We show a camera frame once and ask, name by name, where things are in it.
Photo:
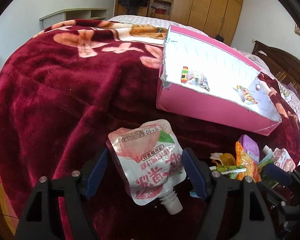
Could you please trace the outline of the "pink peach jelly pouch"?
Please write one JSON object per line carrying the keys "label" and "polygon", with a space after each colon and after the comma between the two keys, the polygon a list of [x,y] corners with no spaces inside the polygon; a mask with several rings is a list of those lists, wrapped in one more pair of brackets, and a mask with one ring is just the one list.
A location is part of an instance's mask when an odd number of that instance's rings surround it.
{"label": "pink peach jelly pouch", "polygon": [[167,120],[150,121],[135,129],[119,128],[108,139],[127,193],[137,205],[159,199],[171,215],[183,209],[174,190],[186,179],[183,149]]}

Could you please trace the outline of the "purple jelly cup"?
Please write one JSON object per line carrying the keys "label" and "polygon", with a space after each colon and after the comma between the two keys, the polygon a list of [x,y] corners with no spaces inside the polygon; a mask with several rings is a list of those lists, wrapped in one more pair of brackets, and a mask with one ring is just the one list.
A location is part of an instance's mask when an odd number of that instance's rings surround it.
{"label": "purple jelly cup", "polygon": [[253,161],[258,164],[260,162],[260,150],[256,142],[253,141],[246,134],[239,138],[239,142],[243,146],[244,151],[249,155]]}

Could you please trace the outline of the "burger gummy packet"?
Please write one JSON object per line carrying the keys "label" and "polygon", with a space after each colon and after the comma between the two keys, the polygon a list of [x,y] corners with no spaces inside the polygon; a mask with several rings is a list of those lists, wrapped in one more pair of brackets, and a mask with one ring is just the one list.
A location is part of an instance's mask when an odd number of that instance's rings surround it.
{"label": "burger gummy packet", "polygon": [[237,91],[238,91],[239,96],[241,97],[241,100],[244,103],[249,104],[249,105],[258,104],[258,102],[250,94],[249,90],[247,90],[246,88],[244,88],[240,85],[237,85]]}

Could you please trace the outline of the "small colourful gummy packet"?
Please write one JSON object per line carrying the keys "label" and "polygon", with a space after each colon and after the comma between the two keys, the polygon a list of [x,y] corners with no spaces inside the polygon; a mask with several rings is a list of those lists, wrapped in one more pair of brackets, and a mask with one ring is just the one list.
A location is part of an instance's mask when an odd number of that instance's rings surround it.
{"label": "small colourful gummy packet", "polygon": [[210,91],[207,77],[202,73],[198,74],[198,73],[190,72],[189,68],[186,66],[183,66],[180,81],[182,84],[194,85],[208,92]]}

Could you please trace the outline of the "green pea snack packet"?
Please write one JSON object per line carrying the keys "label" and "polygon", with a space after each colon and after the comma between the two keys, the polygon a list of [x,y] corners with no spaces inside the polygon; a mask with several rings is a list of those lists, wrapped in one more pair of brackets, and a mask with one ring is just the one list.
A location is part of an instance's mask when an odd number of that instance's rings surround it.
{"label": "green pea snack packet", "polygon": [[239,174],[247,171],[247,168],[243,165],[211,166],[209,169],[211,171],[217,171],[229,179],[236,179]]}

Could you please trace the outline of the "orange snack packet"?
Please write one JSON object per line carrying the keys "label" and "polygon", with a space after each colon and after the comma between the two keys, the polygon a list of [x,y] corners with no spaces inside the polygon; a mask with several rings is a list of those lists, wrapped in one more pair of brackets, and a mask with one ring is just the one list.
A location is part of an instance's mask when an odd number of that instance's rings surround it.
{"label": "orange snack packet", "polygon": [[253,159],[245,152],[243,146],[239,141],[235,144],[236,150],[236,165],[244,166],[245,172],[240,172],[237,176],[238,180],[243,180],[244,177],[250,176],[255,183],[261,182],[261,177],[257,168],[256,163]]}

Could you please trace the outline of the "red floral blanket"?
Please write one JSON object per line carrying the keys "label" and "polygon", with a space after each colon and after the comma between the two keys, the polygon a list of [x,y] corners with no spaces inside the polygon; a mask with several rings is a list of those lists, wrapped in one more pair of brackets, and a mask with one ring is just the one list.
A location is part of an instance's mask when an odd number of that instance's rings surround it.
{"label": "red floral blanket", "polygon": [[[182,148],[200,159],[234,152],[244,131],[156,108],[167,29],[98,20],[55,24],[28,40],[0,72],[0,180],[20,218],[42,176],[64,178],[105,148],[108,134],[165,119]],[[270,74],[260,78],[283,120],[258,143],[286,148],[300,160],[300,117]],[[184,210],[169,215],[159,201],[138,206],[112,160],[85,209],[100,239],[191,239],[204,203],[177,186]]]}

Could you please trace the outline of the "pink cardboard box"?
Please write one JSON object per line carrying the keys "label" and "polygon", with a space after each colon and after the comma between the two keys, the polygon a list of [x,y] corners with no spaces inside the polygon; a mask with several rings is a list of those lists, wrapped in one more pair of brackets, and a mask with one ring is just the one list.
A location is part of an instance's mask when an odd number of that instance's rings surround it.
{"label": "pink cardboard box", "polygon": [[[207,77],[210,91],[182,84],[183,66]],[[159,71],[157,108],[268,136],[282,121],[258,76],[261,68],[238,51],[206,35],[171,25]],[[258,104],[241,100],[237,85]]]}

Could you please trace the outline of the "dark wooden headboard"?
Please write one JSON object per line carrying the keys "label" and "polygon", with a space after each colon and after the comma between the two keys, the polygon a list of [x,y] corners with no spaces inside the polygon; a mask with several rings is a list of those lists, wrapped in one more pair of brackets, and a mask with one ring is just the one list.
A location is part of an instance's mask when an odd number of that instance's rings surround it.
{"label": "dark wooden headboard", "polygon": [[294,88],[300,98],[300,60],[292,54],[255,41],[253,54],[261,58],[270,72],[284,85]]}

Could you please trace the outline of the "white low shelf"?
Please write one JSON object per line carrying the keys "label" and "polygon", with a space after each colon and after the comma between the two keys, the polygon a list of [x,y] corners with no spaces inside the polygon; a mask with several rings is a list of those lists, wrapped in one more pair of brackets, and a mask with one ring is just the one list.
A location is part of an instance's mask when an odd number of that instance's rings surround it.
{"label": "white low shelf", "polygon": [[56,23],[75,20],[105,20],[107,18],[108,9],[105,8],[70,8],[53,12],[39,19],[41,30],[46,29]]}

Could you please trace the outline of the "wooden wardrobe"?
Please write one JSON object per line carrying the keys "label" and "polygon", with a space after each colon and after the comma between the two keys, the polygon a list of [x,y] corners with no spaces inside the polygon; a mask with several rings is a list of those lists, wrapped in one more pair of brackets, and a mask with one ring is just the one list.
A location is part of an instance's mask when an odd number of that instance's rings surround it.
{"label": "wooden wardrobe", "polygon": [[131,9],[115,0],[114,14],[170,20],[203,31],[227,45],[233,41],[243,0],[139,0]]}

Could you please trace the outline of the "framed wedding photo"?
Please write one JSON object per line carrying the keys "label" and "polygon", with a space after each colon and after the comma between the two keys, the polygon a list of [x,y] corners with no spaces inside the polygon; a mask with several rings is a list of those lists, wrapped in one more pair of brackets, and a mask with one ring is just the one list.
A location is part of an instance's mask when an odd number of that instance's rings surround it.
{"label": "framed wedding photo", "polygon": [[295,33],[296,33],[297,35],[300,36],[300,28],[299,28],[299,26],[298,26],[297,24],[295,24],[295,29],[294,29],[294,31],[295,31]]}

